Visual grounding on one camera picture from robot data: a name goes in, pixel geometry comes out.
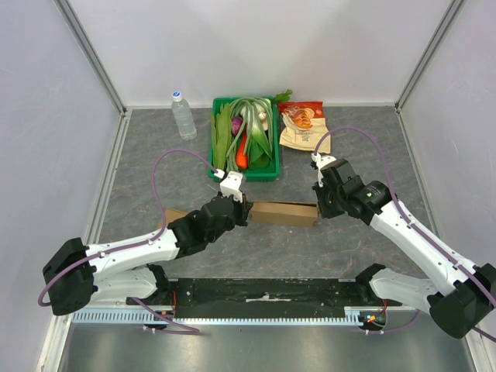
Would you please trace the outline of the brown cardboard sheet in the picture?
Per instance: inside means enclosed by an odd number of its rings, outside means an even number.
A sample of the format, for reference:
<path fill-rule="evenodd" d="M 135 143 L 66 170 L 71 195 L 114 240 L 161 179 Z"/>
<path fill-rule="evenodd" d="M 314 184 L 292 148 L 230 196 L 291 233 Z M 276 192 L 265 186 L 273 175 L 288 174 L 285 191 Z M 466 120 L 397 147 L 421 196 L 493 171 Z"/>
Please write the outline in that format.
<path fill-rule="evenodd" d="M 254 222 L 280 226 L 312 227 L 319 219 L 317 205 L 282 201 L 255 201 L 250 210 Z"/>

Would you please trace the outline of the small brown cardboard box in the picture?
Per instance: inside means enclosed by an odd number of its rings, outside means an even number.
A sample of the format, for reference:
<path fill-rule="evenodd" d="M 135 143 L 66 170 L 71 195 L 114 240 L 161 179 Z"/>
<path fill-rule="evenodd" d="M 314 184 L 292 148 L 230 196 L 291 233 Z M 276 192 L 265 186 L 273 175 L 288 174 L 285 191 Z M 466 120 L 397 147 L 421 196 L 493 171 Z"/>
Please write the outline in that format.
<path fill-rule="evenodd" d="M 160 231 L 164 226 L 164 222 L 166 224 L 172 223 L 180 218 L 183 218 L 187 215 L 187 212 L 182 212 L 175 208 L 166 208 L 164 210 L 164 216 L 159 219 L 159 223 L 157 226 L 157 230 Z"/>

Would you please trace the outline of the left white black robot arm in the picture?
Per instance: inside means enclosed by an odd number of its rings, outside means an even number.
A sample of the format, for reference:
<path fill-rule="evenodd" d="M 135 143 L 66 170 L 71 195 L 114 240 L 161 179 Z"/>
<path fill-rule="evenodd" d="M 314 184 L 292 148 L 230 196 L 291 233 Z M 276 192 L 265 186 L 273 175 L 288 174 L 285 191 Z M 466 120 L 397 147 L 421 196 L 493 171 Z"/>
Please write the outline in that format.
<path fill-rule="evenodd" d="M 119 297 L 161 305 L 170 296 L 170 286 L 155 264 L 200 253 L 223 233 L 247 226 L 252 207 L 246 198 L 217 194 L 199 210 L 143 236 L 102 245 L 69 239 L 42 270 L 46 285 L 38 304 L 50 307 L 54 315 Z"/>

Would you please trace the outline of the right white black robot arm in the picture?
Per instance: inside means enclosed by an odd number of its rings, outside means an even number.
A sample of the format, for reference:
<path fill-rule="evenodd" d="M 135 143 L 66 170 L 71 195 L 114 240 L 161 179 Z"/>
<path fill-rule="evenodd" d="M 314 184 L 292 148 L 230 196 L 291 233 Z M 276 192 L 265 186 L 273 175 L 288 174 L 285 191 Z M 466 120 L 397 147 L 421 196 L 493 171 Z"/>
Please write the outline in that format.
<path fill-rule="evenodd" d="M 418 279 L 374 263 L 356 276 L 356 299 L 364 305 L 392 300 L 431 316 L 444 333 L 462 339 L 495 308 L 495 268 L 477 266 L 421 224 L 389 188 L 364 184 L 350 163 L 312 155 L 313 190 L 325 219 L 347 214 L 393 242 L 426 275 Z"/>

